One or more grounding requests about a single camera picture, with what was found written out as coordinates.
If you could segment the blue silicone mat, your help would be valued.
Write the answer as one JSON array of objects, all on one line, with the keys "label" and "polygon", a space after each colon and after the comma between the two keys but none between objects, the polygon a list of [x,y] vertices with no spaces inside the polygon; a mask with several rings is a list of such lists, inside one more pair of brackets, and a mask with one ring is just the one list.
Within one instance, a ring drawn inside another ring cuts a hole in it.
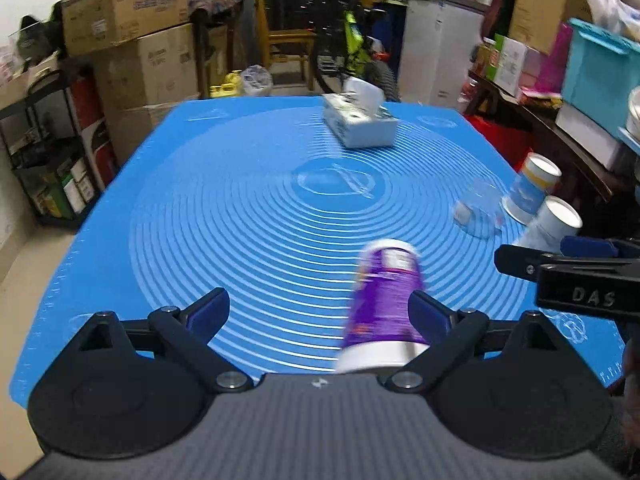
[{"label": "blue silicone mat", "polygon": [[358,255],[379,238],[411,244],[426,290],[453,309],[514,320],[529,282],[499,273],[490,240],[454,222],[475,182],[506,192],[514,170],[458,112],[393,103],[395,144],[349,151],[318,98],[231,98],[176,107],[122,167],[40,301],[9,392],[27,401],[93,313],[145,318],[227,289],[212,346],[250,376],[334,367]]}]

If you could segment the white tissue box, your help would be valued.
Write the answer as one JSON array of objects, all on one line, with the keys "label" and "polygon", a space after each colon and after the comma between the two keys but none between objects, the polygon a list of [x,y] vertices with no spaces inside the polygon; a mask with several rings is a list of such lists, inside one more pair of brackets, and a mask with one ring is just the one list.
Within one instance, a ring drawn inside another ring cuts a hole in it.
[{"label": "white tissue box", "polygon": [[342,93],[323,96],[323,120],[344,148],[390,148],[395,144],[399,122],[384,103],[382,89],[349,77]]}]

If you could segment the white plastic bag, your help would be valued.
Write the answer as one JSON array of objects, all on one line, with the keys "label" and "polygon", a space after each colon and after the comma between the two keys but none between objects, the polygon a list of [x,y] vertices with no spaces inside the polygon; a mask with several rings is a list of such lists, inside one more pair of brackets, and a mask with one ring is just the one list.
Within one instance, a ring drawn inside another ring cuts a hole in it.
[{"label": "white plastic bag", "polygon": [[587,0],[593,24],[639,41],[639,9],[628,6],[623,0]]}]

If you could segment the white paper cup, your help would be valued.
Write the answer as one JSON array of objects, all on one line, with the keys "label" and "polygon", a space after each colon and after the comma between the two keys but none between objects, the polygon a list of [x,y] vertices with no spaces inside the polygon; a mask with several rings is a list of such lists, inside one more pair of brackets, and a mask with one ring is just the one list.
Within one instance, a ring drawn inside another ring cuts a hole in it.
[{"label": "white paper cup", "polygon": [[548,196],[514,245],[559,254],[563,238],[575,235],[581,228],[582,218],[570,204]]}]

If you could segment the white cabinet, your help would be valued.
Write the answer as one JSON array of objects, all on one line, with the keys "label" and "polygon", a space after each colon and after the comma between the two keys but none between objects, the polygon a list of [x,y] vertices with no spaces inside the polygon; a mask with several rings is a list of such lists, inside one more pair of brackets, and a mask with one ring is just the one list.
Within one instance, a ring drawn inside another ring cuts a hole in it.
[{"label": "white cabinet", "polygon": [[475,0],[409,0],[398,73],[403,101],[458,106],[486,10]]}]

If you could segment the purple paper cup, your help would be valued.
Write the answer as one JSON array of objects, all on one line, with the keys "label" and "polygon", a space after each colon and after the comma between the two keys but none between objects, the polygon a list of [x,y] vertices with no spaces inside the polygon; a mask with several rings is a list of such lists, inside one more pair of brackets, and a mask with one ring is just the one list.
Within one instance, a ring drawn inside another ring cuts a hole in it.
[{"label": "purple paper cup", "polygon": [[402,240],[383,238],[361,249],[341,350],[334,372],[386,372],[428,348],[411,325],[408,302],[424,289],[418,253]]}]

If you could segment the wooden chair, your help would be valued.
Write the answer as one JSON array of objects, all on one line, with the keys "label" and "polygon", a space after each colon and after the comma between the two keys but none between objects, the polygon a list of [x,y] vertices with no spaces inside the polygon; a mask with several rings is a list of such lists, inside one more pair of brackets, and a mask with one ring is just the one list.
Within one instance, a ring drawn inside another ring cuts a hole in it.
[{"label": "wooden chair", "polygon": [[254,0],[256,36],[262,66],[269,70],[272,64],[297,61],[300,74],[309,91],[314,88],[314,69],[311,53],[316,34],[308,29],[271,29],[265,0]]}]

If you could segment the dark wooden side table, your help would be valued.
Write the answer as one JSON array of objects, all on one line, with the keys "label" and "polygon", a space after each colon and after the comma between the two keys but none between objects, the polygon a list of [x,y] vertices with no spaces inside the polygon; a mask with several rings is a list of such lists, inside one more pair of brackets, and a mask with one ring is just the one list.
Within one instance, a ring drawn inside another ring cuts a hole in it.
[{"label": "dark wooden side table", "polygon": [[582,217],[585,236],[637,238],[639,204],[634,190],[634,156],[625,155],[620,169],[602,166],[585,148],[555,125],[550,110],[537,112],[503,94],[492,81],[469,72],[476,95],[466,111],[526,133],[532,151],[555,162],[562,171],[554,195],[571,204]]}]

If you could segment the blue yellow paper cup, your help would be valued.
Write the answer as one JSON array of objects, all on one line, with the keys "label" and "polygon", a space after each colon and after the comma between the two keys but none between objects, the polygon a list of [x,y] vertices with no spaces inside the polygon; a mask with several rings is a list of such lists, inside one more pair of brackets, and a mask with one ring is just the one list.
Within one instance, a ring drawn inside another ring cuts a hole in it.
[{"label": "blue yellow paper cup", "polygon": [[561,177],[561,169],[552,160],[529,153],[509,193],[502,198],[503,209],[517,222],[529,224]]}]

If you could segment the black metal shelf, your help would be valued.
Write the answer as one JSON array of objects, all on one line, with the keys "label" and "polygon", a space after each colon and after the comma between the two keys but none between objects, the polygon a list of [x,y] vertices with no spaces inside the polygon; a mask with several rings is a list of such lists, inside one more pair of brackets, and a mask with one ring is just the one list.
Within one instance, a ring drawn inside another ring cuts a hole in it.
[{"label": "black metal shelf", "polygon": [[119,170],[88,65],[40,68],[6,84],[1,146],[43,226],[78,230]]}]

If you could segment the green black bicycle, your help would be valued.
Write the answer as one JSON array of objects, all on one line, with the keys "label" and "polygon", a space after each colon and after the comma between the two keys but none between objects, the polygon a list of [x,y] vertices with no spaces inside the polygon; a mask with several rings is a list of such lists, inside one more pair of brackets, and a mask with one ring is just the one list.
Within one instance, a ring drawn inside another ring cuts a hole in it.
[{"label": "green black bicycle", "polygon": [[362,0],[307,0],[305,11],[316,35],[310,66],[324,93],[340,93],[350,77],[380,88],[388,102],[399,100],[385,47],[373,36],[386,12]]}]

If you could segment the teal plastic storage bin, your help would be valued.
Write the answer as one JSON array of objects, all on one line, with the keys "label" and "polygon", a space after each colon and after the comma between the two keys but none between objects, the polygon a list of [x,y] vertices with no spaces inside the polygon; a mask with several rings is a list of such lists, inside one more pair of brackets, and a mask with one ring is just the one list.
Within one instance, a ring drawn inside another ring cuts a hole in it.
[{"label": "teal plastic storage bin", "polygon": [[608,133],[626,125],[629,93],[639,85],[639,44],[578,18],[572,29],[562,99]]}]

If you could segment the clear plastic cup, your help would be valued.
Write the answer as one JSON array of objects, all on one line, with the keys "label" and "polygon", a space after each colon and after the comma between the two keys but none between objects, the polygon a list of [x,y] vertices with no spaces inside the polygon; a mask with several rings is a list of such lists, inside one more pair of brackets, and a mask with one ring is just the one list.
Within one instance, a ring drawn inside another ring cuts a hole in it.
[{"label": "clear plastic cup", "polygon": [[484,180],[474,180],[454,204],[454,222],[472,237],[489,240],[502,232],[504,213],[498,188]]}]

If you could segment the yellow plastic jug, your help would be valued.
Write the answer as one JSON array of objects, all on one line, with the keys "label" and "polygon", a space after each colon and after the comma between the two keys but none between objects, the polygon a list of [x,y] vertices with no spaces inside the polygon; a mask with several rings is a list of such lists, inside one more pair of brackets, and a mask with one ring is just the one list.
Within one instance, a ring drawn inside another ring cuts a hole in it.
[{"label": "yellow plastic jug", "polygon": [[211,99],[231,98],[232,96],[240,96],[242,93],[242,77],[239,70],[234,70],[224,76],[224,81],[221,84],[212,84],[209,87]]}]

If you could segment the middle cardboard box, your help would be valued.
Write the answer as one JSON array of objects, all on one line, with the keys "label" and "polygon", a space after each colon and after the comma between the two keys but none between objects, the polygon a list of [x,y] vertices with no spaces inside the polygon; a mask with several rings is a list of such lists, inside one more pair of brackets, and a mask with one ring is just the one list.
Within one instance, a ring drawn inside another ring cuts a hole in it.
[{"label": "middle cardboard box", "polygon": [[200,94],[190,23],[95,53],[91,62],[109,110],[180,102]]}]

